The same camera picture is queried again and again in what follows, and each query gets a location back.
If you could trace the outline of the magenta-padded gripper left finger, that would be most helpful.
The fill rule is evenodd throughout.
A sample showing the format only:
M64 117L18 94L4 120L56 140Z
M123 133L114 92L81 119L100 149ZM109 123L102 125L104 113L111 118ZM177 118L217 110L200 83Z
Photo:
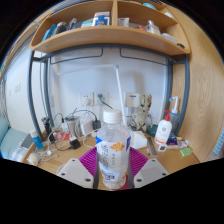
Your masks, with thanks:
M99 183L97 149L90 149L79 159L71 158L58 168L56 175L81 187L97 189Z

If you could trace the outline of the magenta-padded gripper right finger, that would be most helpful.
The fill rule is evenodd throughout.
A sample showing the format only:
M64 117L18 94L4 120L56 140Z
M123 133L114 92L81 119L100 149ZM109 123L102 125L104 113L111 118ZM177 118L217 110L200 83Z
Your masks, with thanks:
M148 159L138 150L130 149L128 186L140 188L168 175L167 170L156 159Z

